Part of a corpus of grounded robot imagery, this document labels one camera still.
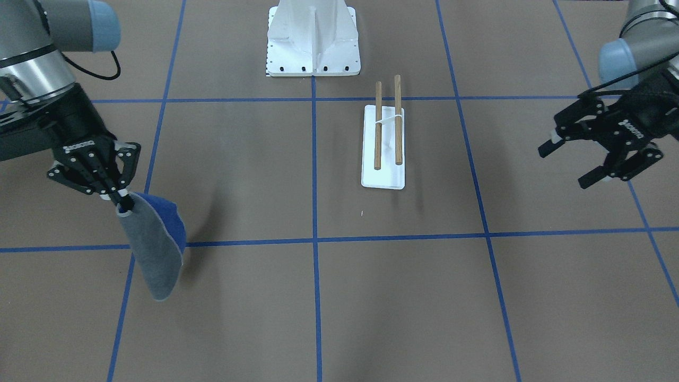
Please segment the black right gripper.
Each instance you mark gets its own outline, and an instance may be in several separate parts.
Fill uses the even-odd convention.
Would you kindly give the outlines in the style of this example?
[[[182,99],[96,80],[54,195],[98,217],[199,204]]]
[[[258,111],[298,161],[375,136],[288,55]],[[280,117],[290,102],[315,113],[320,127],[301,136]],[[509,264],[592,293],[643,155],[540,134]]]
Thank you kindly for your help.
[[[141,145],[114,140],[78,84],[48,101],[13,104],[2,113],[2,161],[48,149],[65,152],[72,145],[94,141],[102,154],[54,154],[48,178],[83,194],[97,194],[118,211],[131,211],[134,201],[128,186],[136,174]]]

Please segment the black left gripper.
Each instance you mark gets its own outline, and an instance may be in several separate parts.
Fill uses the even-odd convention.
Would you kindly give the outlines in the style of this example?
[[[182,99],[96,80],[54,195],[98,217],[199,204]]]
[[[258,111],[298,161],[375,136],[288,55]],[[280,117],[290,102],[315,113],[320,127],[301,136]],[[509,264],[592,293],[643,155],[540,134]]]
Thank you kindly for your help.
[[[568,141],[594,141],[608,155],[604,164],[578,179],[587,189],[607,178],[629,181],[664,157],[655,140],[677,137],[677,74],[671,68],[628,90],[599,85],[554,116],[550,139],[538,147],[541,158]]]

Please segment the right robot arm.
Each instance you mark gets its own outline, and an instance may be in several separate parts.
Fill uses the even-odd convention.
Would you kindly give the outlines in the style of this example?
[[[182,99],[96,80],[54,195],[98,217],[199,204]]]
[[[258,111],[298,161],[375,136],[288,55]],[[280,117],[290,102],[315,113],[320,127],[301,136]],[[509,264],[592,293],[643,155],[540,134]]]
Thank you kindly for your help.
[[[2,160],[51,150],[49,179],[110,200],[121,212],[134,200],[141,146],[110,132],[72,69],[68,51],[114,53],[116,11],[104,1],[2,1]]]

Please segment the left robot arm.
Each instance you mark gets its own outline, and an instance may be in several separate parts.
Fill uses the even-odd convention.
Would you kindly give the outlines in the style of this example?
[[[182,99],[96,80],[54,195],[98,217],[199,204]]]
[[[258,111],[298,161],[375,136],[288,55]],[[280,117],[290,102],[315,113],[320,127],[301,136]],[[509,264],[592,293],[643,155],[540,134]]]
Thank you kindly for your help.
[[[656,140],[678,131],[677,1],[630,1],[616,40],[599,51],[600,85],[554,116],[545,158],[570,141],[606,150],[602,165],[579,178],[580,188],[604,179],[629,181],[664,153]]]

